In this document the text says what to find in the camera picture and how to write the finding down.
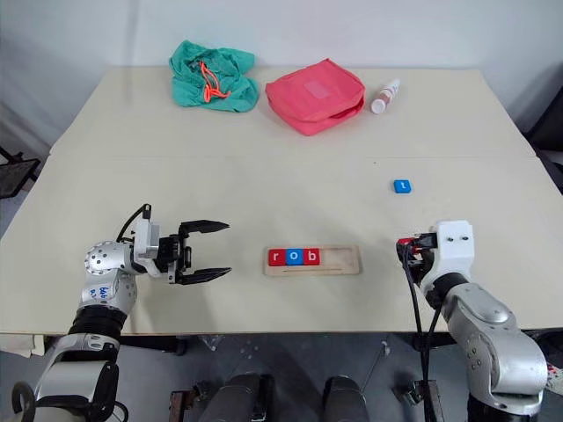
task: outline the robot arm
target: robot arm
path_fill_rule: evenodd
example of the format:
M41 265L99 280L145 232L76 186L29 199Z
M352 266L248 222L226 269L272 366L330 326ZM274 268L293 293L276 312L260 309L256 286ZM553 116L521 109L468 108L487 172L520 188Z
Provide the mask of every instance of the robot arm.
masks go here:
M408 269L430 306L440 309L464 348L469 421L536 420L547 380L544 355L516 325L510 309L471 282L473 233L468 222L439 222L401 239Z
M112 417L119 369L116 365L121 329L137 296L135 277L148 273L172 284L213 280L230 268L188 272L191 248L186 240L195 231L226 229L222 222L182 222L179 233L159 237L144 204L131 216L116 241L95 244L86 253L86 283L69 334L59 339L46 371L32 392L19 382L12 393L17 413L25 422L98 422ZM135 238L123 233L138 216Z

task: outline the table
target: table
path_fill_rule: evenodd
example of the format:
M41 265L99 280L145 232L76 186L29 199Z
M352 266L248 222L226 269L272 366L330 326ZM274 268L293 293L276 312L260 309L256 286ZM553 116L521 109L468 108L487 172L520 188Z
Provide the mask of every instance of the table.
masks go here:
M0 242L1 332L68 330L83 286L85 252L97 241L114 238L143 202L152 204L163 235L185 220L229 223L231 228L222 232L193 235L190 244L196 267L233 270L188 287L138 277L139 299L124 327L126 334L413 331L395 241L437 220L462 218L474 226L474 281L501 298L522 328L560 325L563 200L506 114L497 110L498 102L477 72L400 73L404 81L412 81L405 86L405 97L424 91L419 72L430 80L473 81L463 86L470 85L470 91L481 87L480 97L488 100L480 110L496 113L489 125L493 127L480 128L489 135L469 145L445 141L444 133L453 130L449 124L443 131L428 125L433 135L428 135L427 147L410 141L410 149L405 127L415 135L409 121L432 119L433 114L421 110L423 119L409 108L412 114L403 115L401 107L410 107L410 102L400 102L401 95L388 114L365 113L305 138L276 121L264 99L258 110L244 115L165 105L167 92L149 84L149 75L155 85L162 82L161 69L133 70L133 80L145 81L133 90L134 97L145 100L120 108L107 78L115 81L123 72L108 74L55 145ZM271 76L280 71L264 72ZM379 75L383 82L398 71L357 73L364 81L372 73ZM135 115L138 126L132 125ZM479 112L472 120L483 122L487 116ZM469 119L457 118L466 124L457 139L468 142L467 134L477 131L472 132ZM180 123L189 127L183 138ZM155 137L157 129L150 130L151 125L160 127L160 136ZM372 133L384 139L392 127L400 134L394 142L372 139ZM110 128L120 134L111 135ZM97 148L88 142L92 134L99 136ZM128 153L127 145L139 148ZM413 192L395 194L395 178L409 178ZM262 254L273 244L358 244L363 272L267 277ZM428 324L431 309L421 307ZM444 329L441 321L438 330Z

